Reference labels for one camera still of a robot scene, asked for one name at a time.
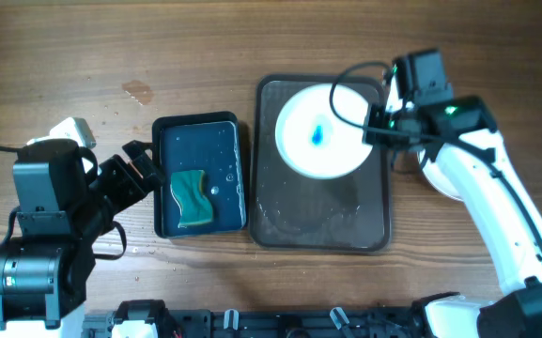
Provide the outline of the white plate blue stain front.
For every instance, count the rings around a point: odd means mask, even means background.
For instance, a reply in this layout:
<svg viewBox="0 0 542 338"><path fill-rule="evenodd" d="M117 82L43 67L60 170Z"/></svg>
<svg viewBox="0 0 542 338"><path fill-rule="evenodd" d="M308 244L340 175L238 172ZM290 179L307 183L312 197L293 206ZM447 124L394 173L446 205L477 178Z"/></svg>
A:
<svg viewBox="0 0 542 338"><path fill-rule="evenodd" d="M461 202L462 199L457 192L456 188L450 182L450 180L444 175L440 167L426 157L426 152L422 150L417 155L418 162L423 175L427 182L438 192L444 196Z"/></svg>

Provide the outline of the white plate blue stain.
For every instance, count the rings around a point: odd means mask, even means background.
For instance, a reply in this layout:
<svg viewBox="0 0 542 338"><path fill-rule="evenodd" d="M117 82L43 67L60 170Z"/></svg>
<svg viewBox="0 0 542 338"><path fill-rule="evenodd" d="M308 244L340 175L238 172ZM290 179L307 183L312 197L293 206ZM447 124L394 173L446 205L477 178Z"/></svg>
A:
<svg viewBox="0 0 542 338"><path fill-rule="evenodd" d="M422 150L417 155L418 162L423 175L427 182L438 192L444 196L461 202L462 199L457 192L456 188L450 182L450 180L444 175L440 167L426 157L426 152Z"/></svg>
<svg viewBox="0 0 542 338"><path fill-rule="evenodd" d="M372 146L362 142L369 103L358 92L330 84L306 87L291 97L275 124L277 150L288 167L314 179L334 179L358 169Z"/></svg>

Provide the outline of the green yellow sponge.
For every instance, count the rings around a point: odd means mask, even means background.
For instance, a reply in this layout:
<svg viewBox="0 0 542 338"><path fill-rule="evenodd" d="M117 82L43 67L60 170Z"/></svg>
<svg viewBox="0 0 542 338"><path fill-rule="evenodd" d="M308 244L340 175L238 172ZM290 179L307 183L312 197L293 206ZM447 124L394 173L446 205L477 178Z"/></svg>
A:
<svg viewBox="0 0 542 338"><path fill-rule="evenodd" d="M213 206L205 195L203 170L175 172L170 178L170 192L179 207L179 228L211 223Z"/></svg>

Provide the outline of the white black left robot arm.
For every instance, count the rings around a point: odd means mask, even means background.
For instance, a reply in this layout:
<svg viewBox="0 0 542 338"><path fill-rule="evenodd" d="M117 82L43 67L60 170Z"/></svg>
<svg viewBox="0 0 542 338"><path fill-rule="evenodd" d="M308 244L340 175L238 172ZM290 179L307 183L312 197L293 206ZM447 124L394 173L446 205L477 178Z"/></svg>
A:
<svg viewBox="0 0 542 338"><path fill-rule="evenodd" d="M152 146L123 146L98 162L71 139L17 149L12 174L19 205L0 243L0 337L78 337L86 281L97 260L94 242L120 224L114 217L164 183Z"/></svg>

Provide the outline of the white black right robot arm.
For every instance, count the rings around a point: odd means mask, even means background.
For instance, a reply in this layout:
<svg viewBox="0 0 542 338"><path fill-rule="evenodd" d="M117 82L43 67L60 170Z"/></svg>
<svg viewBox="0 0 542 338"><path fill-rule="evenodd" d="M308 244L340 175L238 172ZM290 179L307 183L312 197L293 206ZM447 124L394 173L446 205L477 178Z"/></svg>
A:
<svg viewBox="0 0 542 338"><path fill-rule="evenodd" d="M458 294L421 303L431 337L542 337L542 217L507 156L486 104L476 96L389 112L374 104L364 141L421 149L457 191L496 269L500 300Z"/></svg>

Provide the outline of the black water basin tray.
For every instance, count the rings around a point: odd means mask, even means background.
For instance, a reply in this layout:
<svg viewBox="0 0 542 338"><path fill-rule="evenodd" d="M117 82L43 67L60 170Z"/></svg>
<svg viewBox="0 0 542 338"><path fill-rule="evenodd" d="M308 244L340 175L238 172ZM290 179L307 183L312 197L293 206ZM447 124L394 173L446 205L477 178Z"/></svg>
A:
<svg viewBox="0 0 542 338"><path fill-rule="evenodd" d="M230 112L160 117L152 125L154 162L165 182L154 192L154 229L161 238L240 230L247 220L239 123ZM179 228L179 207L170 192L175 172L203 170L213 206L211 223Z"/></svg>

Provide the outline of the dark brown serving tray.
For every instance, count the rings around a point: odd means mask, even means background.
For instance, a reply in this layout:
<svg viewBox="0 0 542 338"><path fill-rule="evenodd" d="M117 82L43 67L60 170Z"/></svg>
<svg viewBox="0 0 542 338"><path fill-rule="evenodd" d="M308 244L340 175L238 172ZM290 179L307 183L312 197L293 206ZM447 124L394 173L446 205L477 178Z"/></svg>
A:
<svg viewBox="0 0 542 338"><path fill-rule="evenodd" d="M251 238L262 247L373 254L392 239L385 149L372 146L358 169L334 179L298 174L277 150L275 124L286 102L308 86L331 85L332 81L330 75L272 74L257 86L248 227ZM340 85L361 94L369 108L384 99L368 78Z"/></svg>

